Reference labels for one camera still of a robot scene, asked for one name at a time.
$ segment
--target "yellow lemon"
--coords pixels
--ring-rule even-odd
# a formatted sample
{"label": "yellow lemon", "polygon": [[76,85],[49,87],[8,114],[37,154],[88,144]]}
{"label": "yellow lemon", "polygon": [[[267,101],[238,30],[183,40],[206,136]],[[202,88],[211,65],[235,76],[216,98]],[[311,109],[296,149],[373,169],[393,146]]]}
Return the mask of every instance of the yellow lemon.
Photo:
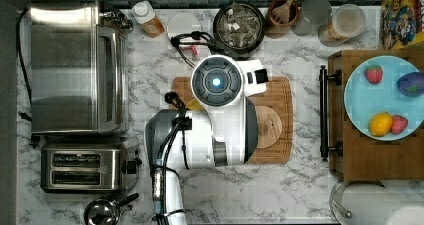
{"label": "yellow lemon", "polygon": [[390,131],[392,123],[392,116],[386,112],[375,115],[370,121],[371,135],[376,137],[386,135]]}

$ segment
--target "wooden spoon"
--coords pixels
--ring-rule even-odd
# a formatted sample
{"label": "wooden spoon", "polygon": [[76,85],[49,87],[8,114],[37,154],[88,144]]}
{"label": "wooden spoon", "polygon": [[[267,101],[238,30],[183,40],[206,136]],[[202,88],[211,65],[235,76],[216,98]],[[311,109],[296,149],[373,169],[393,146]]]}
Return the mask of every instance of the wooden spoon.
{"label": "wooden spoon", "polygon": [[290,6],[293,0],[287,0],[283,5],[272,9],[273,18],[278,23],[288,23],[290,19]]}

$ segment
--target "blue plate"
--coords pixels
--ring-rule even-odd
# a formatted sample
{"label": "blue plate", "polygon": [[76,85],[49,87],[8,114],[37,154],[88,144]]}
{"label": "blue plate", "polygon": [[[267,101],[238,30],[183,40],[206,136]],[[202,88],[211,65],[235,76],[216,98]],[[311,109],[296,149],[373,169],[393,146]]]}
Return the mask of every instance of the blue plate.
{"label": "blue plate", "polygon": [[[383,79],[375,85],[369,83],[364,75],[371,65],[380,65],[383,69]],[[401,139],[415,131],[424,120],[424,95],[407,97],[399,92],[396,82],[403,75],[417,71],[408,61],[392,56],[371,58],[359,65],[347,81],[344,93],[346,112],[355,127],[381,141]],[[408,126],[398,135],[389,132],[383,137],[372,136],[369,121],[382,112],[404,116],[408,119]]]}

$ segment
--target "blue fruit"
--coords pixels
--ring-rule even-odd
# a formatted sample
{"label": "blue fruit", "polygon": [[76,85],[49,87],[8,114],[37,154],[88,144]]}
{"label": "blue fruit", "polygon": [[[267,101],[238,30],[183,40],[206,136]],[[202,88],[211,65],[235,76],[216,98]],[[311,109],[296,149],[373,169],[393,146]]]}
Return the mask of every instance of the blue fruit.
{"label": "blue fruit", "polygon": [[424,73],[412,72],[403,75],[396,83],[396,86],[403,95],[416,97],[424,93]]}

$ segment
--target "toaster slot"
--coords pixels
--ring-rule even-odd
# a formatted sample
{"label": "toaster slot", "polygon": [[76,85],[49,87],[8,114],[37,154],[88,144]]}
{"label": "toaster slot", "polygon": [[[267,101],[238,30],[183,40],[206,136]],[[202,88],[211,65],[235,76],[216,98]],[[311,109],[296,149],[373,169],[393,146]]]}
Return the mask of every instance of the toaster slot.
{"label": "toaster slot", "polygon": [[53,154],[53,167],[99,168],[99,154]]}
{"label": "toaster slot", "polygon": [[100,185],[100,173],[54,171],[52,182],[53,184]]}

